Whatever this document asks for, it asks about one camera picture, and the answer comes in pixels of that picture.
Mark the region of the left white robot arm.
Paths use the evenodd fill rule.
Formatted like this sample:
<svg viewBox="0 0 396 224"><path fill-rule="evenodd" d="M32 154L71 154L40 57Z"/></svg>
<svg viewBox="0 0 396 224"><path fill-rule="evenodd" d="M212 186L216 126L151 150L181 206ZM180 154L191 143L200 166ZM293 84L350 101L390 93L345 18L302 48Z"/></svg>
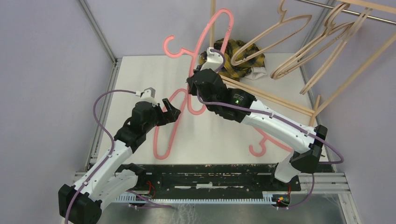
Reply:
<svg viewBox="0 0 396 224"><path fill-rule="evenodd" d="M146 186L144 174L130 169L121 171L119 175L115 173L146 140L148 132L178 120L181 111L166 98L163 103L165 111L151 101L137 102L131 116L112 137L107 153L73 185L64 184L60 188L59 213L65 223L96 224L117 197L132 187L141 190Z"/></svg>

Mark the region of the pink hanger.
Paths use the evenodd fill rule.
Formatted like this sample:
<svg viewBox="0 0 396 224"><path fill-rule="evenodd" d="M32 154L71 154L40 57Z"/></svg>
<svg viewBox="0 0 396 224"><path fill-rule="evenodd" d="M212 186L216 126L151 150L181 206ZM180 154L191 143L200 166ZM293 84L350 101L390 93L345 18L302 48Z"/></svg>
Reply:
<svg viewBox="0 0 396 224"><path fill-rule="evenodd" d="M265 155L267 148L266 148L266 143L269 142L275 146L277 146L278 148L281 148L289 153L291 153L293 151L293 149L291 147L289 147L288 145L280 142L279 140L276 140L274 137L272 137L271 135L269 135L268 133L264 132L261 129L255 128L255 130L261 135L262 139L260 140L260 142L258 143L259 147L260 147L260 151L255 151L253 145L249 145L248 149L250 154L252 154L255 157L262 157Z"/></svg>
<svg viewBox="0 0 396 224"><path fill-rule="evenodd" d="M165 160L169 157L172 145L177 133L179 122L187 104L187 90L184 88L177 89L170 97L169 101L173 104L176 100L175 107L181 111L176 122L170 126L160 126L155 128L153 139L153 156L157 160Z"/></svg>
<svg viewBox="0 0 396 224"><path fill-rule="evenodd" d="M234 24L234 16L233 16L232 12L227 8L219 9L211 17L211 19L208 21L206 27L202 31L199 39L197 40L194 50L181 48L177 53L171 53L168 49L168 44L171 40L173 40L175 38L174 35L170 35L170 36L166 37L165 40L163 41L163 50L164 50L166 56L168 56L170 58L178 58L178 57L182 56L183 54L191 56L191 63L190 63L190 67L189 67L188 77L191 77L193 75L193 69L195 68L195 62L197 60L197 57L199 56L201 45L202 45L207 33L210 31L210 28L214 25L215 21L221 14L226 14L229 18L229 23L228 23L227 30L226 30L226 33L224 36L223 44L220 49L220 52L224 54L230 34L231 34L231 31L232 31L232 28L233 28L233 24Z"/></svg>

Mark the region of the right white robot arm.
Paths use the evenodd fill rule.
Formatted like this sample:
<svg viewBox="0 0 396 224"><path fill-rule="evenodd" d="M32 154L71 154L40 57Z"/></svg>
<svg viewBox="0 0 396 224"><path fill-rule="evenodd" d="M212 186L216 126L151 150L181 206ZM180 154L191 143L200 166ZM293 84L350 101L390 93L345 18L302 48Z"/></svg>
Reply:
<svg viewBox="0 0 396 224"><path fill-rule="evenodd" d="M212 69L200 70L186 82L189 94L196 96L209 111L262 130L292 148L293 152L278 163L270 177L273 189L284 189L300 173L316 172L328 132L325 126L305 126L276 113L249 92L228 88Z"/></svg>

